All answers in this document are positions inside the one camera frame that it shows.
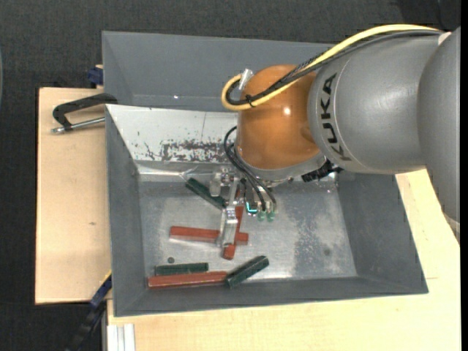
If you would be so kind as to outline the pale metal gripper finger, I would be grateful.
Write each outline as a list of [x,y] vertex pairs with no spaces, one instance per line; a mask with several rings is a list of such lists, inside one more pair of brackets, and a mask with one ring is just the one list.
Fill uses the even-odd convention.
[[228,244],[234,244],[235,233],[238,225],[238,219],[235,209],[225,209],[222,211],[222,218],[219,228],[218,245],[225,247]]
[[223,186],[222,174],[213,173],[209,182],[209,192],[212,197],[218,197],[221,194]]

